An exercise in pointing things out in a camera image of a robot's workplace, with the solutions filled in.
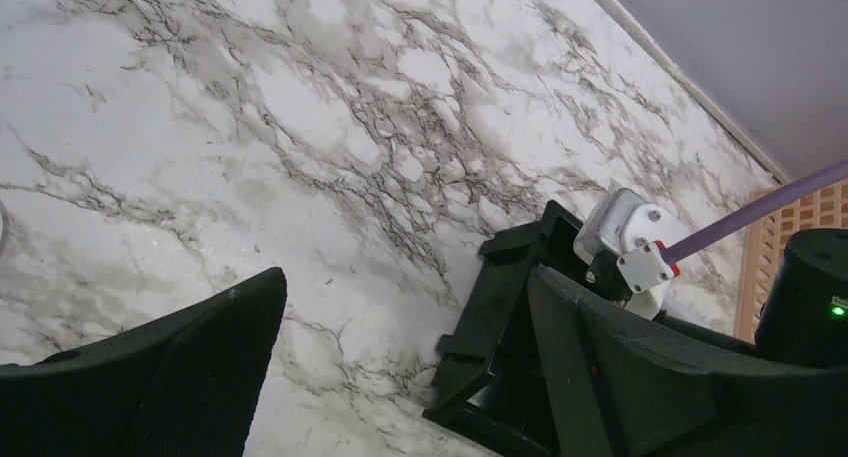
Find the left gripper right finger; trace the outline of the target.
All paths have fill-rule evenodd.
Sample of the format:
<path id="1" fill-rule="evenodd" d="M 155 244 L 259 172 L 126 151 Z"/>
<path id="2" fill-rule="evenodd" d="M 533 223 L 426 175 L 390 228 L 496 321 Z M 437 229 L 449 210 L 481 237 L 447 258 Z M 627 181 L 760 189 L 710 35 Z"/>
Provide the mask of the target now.
<path id="1" fill-rule="evenodd" d="M 843 456 L 847 372 L 746 356 L 620 308 L 548 268 L 527 282 L 565 456 Z"/>

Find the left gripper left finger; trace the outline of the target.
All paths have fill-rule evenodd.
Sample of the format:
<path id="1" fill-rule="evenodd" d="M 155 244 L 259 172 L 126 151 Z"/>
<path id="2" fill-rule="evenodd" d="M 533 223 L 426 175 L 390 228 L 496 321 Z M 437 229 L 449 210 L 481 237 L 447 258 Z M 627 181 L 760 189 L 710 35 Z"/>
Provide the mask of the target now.
<path id="1" fill-rule="evenodd" d="M 5 456 L 240 456 L 283 320 L 269 268 L 144 325 L 1 368 Z"/>

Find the black white card tray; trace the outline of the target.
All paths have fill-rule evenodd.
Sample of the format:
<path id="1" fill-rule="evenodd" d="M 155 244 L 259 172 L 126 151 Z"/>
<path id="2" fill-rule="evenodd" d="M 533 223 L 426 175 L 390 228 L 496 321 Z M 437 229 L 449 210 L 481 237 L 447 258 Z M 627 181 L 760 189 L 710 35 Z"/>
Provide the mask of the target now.
<path id="1" fill-rule="evenodd" d="M 583 223 L 555 201 L 538 221 L 482 244 L 483 265 L 455 331 L 440 339 L 424 417 L 502 456 L 561 453 L 533 330 L 527 282 L 548 267 L 595 295 L 573 251 Z"/>

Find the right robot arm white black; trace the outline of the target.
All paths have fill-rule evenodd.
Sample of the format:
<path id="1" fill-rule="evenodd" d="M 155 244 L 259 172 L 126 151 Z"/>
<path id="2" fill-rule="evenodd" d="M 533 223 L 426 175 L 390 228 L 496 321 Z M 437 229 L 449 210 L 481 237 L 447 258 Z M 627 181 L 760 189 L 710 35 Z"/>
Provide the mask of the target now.
<path id="1" fill-rule="evenodd" d="M 806 229 L 789 238 L 755 344 L 771 361 L 812 368 L 847 364 L 845 229 Z"/>

